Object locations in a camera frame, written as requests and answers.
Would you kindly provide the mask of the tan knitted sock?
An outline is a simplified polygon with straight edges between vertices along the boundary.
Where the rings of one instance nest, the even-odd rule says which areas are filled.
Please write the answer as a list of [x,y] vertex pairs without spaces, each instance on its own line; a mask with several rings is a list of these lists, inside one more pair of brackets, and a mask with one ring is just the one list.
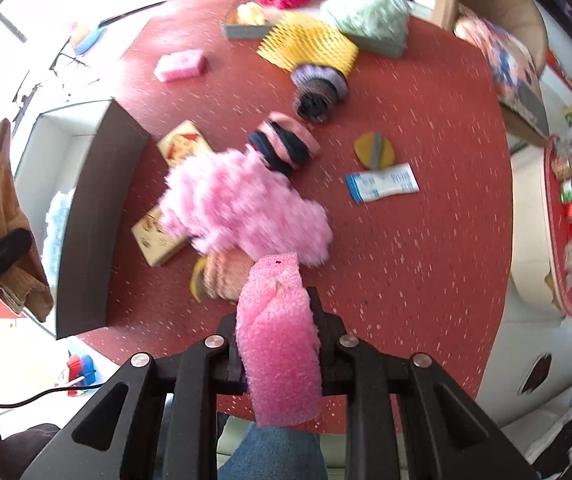
[[[10,165],[10,122],[0,122],[0,240],[16,229],[31,229],[22,211]],[[29,310],[45,322],[54,307],[46,274],[35,246],[0,276],[0,300],[14,313]]]

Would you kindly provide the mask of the pink foam sponge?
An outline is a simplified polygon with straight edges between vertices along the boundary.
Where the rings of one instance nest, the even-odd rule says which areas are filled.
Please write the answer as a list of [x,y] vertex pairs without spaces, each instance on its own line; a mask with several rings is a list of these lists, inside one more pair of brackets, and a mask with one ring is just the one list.
[[291,427],[315,419],[321,342],[295,254],[254,263],[239,296],[235,336],[255,423]]

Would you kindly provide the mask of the pink yellow knitted item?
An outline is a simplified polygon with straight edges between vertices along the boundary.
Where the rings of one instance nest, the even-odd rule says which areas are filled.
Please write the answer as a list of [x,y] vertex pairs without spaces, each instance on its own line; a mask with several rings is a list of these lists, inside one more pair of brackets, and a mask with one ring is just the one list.
[[239,248],[209,252],[199,257],[189,289],[198,301],[225,299],[236,302],[248,281],[254,260]]

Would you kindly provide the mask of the cream cartoon box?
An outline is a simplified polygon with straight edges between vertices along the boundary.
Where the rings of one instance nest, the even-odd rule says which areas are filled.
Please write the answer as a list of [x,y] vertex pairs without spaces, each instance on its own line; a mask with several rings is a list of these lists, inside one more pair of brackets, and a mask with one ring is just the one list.
[[186,158],[211,152],[212,148],[193,122],[184,120],[158,143],[157,148],[167,166],[179,166]]
[[173,237],[161,228],[161,211],[153,207],[130,229],[148,266],[163,266],[189,243],[188,238]]

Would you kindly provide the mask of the pink fluffy yarn ball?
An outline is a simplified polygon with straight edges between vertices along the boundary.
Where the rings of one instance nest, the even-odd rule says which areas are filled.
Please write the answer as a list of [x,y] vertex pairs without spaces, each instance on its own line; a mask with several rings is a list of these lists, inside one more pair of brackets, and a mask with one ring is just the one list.
[[255,151],[202,152],[165,178],[160,226],[207,254],[239,248],[253,260],[295,254],[319,266],[333,240],[325,208],[305,200]]

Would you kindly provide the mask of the pink navy striped sock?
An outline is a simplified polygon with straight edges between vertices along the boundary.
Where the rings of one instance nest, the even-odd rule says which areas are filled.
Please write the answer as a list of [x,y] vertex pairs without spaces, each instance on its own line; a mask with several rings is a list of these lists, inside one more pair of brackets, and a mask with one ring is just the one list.
[[249,134],[248,141],[270,170],[286,177],[307,166],[321,152],[321,146],[307,128],[295,118],[278,112],[269,113]]

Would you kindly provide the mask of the light blue fluffy item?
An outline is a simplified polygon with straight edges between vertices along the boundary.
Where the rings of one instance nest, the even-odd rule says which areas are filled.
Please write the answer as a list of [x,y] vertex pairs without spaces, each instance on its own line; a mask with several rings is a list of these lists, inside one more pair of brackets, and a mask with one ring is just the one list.
[[51,287],[58,283],[65,229],[75,191],[76,188],[71,188],[68,193],[58,191],[46,214],[46,237],[40,258]]

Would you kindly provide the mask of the large grey storage box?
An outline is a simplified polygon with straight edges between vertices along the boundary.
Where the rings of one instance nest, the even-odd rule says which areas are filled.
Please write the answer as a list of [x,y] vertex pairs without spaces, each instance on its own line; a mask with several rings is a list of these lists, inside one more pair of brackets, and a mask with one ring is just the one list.
[[16,194],[39,257],[58,191],[76,188],[66,224],[54,309],[45,328],[61,339],[105,326],[110,274],[130,181],[148,132],[115,100],[47,110],[10,144]]

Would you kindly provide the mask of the blue white wipe packet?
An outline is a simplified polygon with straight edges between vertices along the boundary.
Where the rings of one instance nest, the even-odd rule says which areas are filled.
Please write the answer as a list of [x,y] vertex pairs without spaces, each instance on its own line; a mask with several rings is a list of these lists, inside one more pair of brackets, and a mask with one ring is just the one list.
[[356,203],[371,203],[384,197],[419,191],[412,167],[408,164],[348,174],[345,183]]

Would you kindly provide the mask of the red table cloth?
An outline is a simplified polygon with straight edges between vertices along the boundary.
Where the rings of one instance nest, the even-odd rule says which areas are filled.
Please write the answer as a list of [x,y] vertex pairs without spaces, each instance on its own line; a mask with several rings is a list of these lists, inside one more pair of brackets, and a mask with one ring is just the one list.
[[[289,76],[251,41],[224,37],[235,0],[169,0],[123,54],[113,95],[160,139],[184,120],[211,148],[243,148],[272,112],[289,113]],[[198,77],[161,82],[164,54],[203,50]],[[470,394],[479,391],[510,274],[513,192],[504,122],[480,51],[422,20],[403,58],[361,53],[350,96],[314,128],[321,154],[293,184],[326,211],[328,261],[302,273],[325,310],[379,350],[431,354]],[[378,131],[412,167],[419,191],[369,204],[344,179],[359,170],[354,140]]]

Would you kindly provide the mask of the pink foam block on table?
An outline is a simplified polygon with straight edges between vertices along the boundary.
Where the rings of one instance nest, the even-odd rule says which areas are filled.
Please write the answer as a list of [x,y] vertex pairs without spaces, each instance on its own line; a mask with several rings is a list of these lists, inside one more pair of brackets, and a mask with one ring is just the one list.
[[205,51],[199,49],[164,54],[153,75],[161,82],[198,77],[205,71],[206,62]]

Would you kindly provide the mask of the orange fabric flower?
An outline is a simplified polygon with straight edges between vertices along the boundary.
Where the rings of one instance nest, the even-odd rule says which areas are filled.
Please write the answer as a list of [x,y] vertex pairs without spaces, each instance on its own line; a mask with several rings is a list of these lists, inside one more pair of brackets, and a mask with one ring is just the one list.
[[236,23],[239,25],[263,26],[266,24],[266,14],[263,6],[256,2],[246,2],[237,6]]

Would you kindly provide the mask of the yellow foam net sleeve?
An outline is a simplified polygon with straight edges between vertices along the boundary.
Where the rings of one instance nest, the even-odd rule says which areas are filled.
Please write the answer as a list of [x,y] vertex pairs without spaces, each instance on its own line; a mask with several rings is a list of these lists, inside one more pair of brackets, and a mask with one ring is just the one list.
[[325,65],[348,77],[359,48],[335,26],[310,14],[287,12],[258,47],[265,61],[292,72],[300,64]]

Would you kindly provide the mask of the patterned cushion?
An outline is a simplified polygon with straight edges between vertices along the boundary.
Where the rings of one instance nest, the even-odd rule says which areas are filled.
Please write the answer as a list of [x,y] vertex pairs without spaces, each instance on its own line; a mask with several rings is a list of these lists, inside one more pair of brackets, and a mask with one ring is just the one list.
[[537,133],[548,135],[539,76],[526,46],[510,32],[460,5],[454,34],[479,48],[492,73],[499,101]]

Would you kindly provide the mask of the mint green mesh pouf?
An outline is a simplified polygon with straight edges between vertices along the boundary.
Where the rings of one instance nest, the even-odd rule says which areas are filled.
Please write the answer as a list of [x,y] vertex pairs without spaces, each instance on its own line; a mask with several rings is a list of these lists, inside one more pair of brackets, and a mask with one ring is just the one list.
[[403,55],[411,17],[406,0],[324,0],[319,8],[360,49],[389,58]]

